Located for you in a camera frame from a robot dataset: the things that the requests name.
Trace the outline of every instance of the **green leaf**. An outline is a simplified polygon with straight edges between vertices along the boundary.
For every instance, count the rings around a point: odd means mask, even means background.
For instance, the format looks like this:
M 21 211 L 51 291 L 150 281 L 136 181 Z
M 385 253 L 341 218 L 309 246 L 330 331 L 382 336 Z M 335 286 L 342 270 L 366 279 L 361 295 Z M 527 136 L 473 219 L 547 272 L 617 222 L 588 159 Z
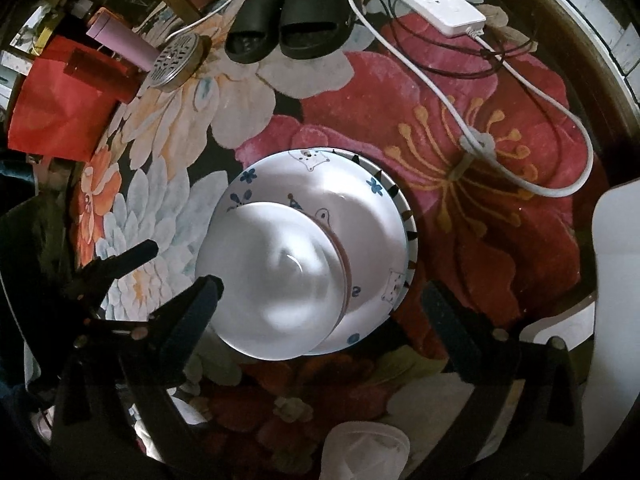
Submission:
M 413 380 L 439 374 L 446 364 L 446 360 L 427 359 L 404 345 L 377 360 L 376 369 L 367 383 L 388 383 L 400 387 Z

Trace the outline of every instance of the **screw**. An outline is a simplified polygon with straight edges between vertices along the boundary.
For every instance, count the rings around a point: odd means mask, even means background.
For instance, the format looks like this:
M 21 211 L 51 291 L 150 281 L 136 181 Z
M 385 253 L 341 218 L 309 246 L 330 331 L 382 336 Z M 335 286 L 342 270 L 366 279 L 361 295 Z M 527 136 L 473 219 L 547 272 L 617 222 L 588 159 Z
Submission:
M 89 342 L 89 338 L 85 335 L 79 335 L 74 341 L 74 348 L 82 348 Z
M 491 335 L 494 336 L 496 341 L 500 341 L 504 343 L 509 340 L 509 333 L 503 328 L 494 328 L 494 331 L 491 332 Z
M 139 326 L 131 331 L 133 341 L 140 341 L 149 335 L 149 329 L 146 326 Z
M 557 335 L 553 336 L 549 340 L 549 343 L 556 350 L 564 350 L 566 348 L 566 343 L 564 342 L 564 340 L 561 337 L 558 337 Z

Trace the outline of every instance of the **orange flower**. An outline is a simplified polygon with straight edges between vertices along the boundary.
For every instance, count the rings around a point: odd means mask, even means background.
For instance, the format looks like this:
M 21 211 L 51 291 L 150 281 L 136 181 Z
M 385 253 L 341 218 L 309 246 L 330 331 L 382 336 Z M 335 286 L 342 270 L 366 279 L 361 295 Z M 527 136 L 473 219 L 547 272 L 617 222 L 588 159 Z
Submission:
M 95 243 L 104 237 L 102 217 L 111 210 L 122 183 L 118 163 L 110 162 L 108 147 L 98 150 L 84 167 L 74 191 L 72 238 L 79 266 L 85 266 L 93 259 Z

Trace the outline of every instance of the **white power strip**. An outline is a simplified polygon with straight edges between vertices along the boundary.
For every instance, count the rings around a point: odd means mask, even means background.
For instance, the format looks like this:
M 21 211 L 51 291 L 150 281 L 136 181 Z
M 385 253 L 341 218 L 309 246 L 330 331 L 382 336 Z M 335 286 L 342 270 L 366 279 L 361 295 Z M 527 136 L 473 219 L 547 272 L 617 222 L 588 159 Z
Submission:
M 401 0 L 449 38 L 482 31 L 486 18 L 466 0 Z

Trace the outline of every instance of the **floral rug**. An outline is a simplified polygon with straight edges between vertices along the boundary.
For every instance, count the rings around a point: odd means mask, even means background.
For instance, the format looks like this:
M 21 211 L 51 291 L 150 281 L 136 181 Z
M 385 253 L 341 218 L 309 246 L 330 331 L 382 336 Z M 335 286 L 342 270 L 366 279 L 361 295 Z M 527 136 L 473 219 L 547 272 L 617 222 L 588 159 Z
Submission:
M 418 223 L 415 279 L 393 319 L 349 351 L 290 362 L 256 362 L 207 332 L 175 396 L 233 478 L 317 479 L 322 441 L 347 420 L 402 429 L 412 445 L 407 474 L 472 390 L 455 374 L 440 373 L 446 354 L 419 303 L 425 283 L 442 280 L 464 305 L 507 329 L 572 306 L 567 298 L 581 271 L 593 272 L 585 265 L 593 208 L 607 189 L 604 172 L 596 162 L 583 190 L 562 199 L 534 196 L 479 161 L 449 179 L 463 156 L 460 130 L 363 26 L 321 59 L 291 60 L 276 48 L 259 63 L 240 65 L 227 58 L 223 43 L 242 1 L 195 29 L 212 39 L 212 49 L 181 88 L 162 93 L 143 86 L 116 111 L 76 189 L 78 263 L 155 240 L 158 257 L 114 283 L 102 305 L 108 319 L 146 320 L 193 283 L 217 200 L 248 165 L 313 146 L 372 159 L 396 179 Z M 362 1 L 370 21 L 395 43 L 379 1 Z M 508 25 L 505 9 L 470 1 L 498 37 L 511 46 L 526 40 Z M 432 40 L 476 48 L 467 37 L 444 38 L 402 4 L 396 13 Z M 165 10 L 141 33 L 158 44 L 176 24 Z M 396 34 L 410 57 L 433 68 L 491 68 L 402 28 Z M 549 68 L 552 56 L 543 46 L 510 63 L 568 104 L 570 87 Z M 575 125 L 504 70 L 475 80 L 433 79 L 469 125 L 493 137 L 498 160 L 511 171 L 548 187 L 567 186 L 582 171 L 586 147 Z M 580 112 L 578 103 L 572 106 Z

